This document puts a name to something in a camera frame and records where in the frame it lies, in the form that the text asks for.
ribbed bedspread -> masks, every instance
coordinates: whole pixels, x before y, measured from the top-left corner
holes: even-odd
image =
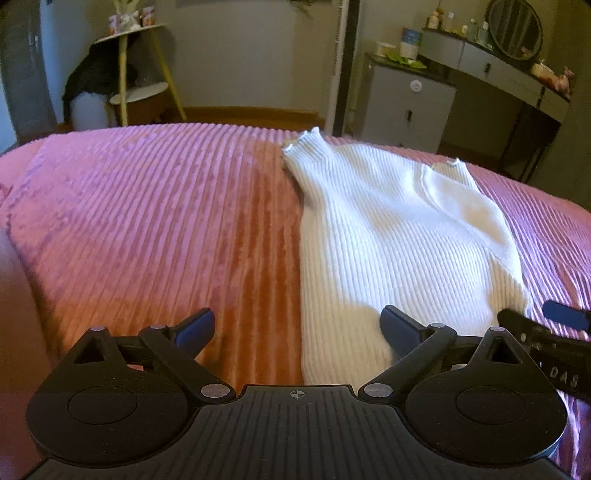
[[[93,325],[134,335],[209,306],[217,331],[199,357],[204,366],[237,389],[302,382],[302,207],[281,158],[282,142],[295,136],[180,124],[45,140],[0,215],[51,352],[62,354]],[[591,309],[591,215],[482,168],[470,172],[511,228],[534,319],[543,322],[548,299]],[[591,414],[582,402],[567,404],[557,461],[590,475]]]

ribbed knit sweater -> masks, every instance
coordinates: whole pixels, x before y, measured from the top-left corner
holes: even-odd
[[[499,207],[466,165],[433,168],[364,144],[330,146],[318,129],[284,149],[304,192],[302,367],[307,384],[356,390],[395,359],[379,315],[482,335],[531,299]]]

dark countertop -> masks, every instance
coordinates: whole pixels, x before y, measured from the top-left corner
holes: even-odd
[[[421,77],[425,77],[426,79],[433,80],[435,82],[444,83],[445,85],[449,85],[455,87],[455,85],[447,80],[442,75],[439,75],[436,72],[433,72],[429,69],[413,69],[412,67],[408,67],[406,65],[402,65],[397,61],[392,61],[386,57],[380,57],[379,55],[375,55],[373,53],[366,53],[366,55],[372,59],[378,65],[388,67],[394,70],[401,70],[402,72],[411,73],[413,75],[419,75]]]
[[[519,70],[520,72],[526,74],[528,77],[533,78],[534,80],[536,80],[540,85],[542,85],[543,87],[545,87],[546,89],[550,90],[551,92],[554,92],[556,95],[559,95],[559,97],[561,97],[565,102],[570,103],[570,100],[568,100],[562,93],[557,92],[556,90],[554,90],[553,88],[549,88],[544,82],[542,82],[537,76],[533,75],[531,73],[531,66],[535,63],[534,59],[528,60],[523,62],[523,64],[526,66],[525,68],[519,68],[518,66],[518,60],[515,60],[513,62],[507,61],[507,56],[504,55],[503,53],[501,53],[499,50],[497,50],[496,48],[493,48],[493,50],[490,50],[486,47],[483,47],[482,45],[480,45],[479,43],[475,43],[475,42],[471,42],[469,41],[466,37],[462,37],[461,35],[458,35],[457,33],[453,33],[453,32],[445,32],[443,30],[434,30],[432,28],[423,28],[423,31],[425,32],[435,32],[438,33],[440,35],[445,35],[447,37],[451,37],[451,38],[455,38],[457,40],[461,40],[464,43],[468,43],[469,45],[472,45],[476,48],[481,49],[482,51],[485,51],[487,53],[490,53],[491,55],[495,56],[496,58],[498,58],[499,60],[504,61],[505,63],[508,63],[509,65],[511,65],[513,68],[516,68],[517,70]]]

wooden floor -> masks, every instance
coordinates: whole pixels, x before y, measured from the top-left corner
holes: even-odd
[[[324,120],[314,112],[258,107],[188,107],[185,113],[188,121],[194,123],[244,125],[296,132],[312,127],[324,128]],[[163,120],[180,122],[180,116],[176,110],[168,109]]]

bottle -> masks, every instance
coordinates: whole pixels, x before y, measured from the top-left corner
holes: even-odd
[[[455,14],[453,12],[449,12],[447,17],[443,19],[443,30],[446,32],[451,32],[453,30],[453,19],[455,18]]]
[[[439,28],[438,12],[433,12],[433,15],[429,17],[429,21],[427,22],[427,28],[431,28],[432,30],[437,30]]]
[[[483,47],[488,45],[488,22],[483,22],[478,31],[478,43]]]
[[[471,42],[478,40],[478,23],[473,18],[470,20],[470,25],[468,25],[468,35],[466,38]]]
[[[443,28],[443,17],[445,16],[445,12],[442,8],[438,8],[437,13],[439,14],[439,26],[437,28],[441,30]]]

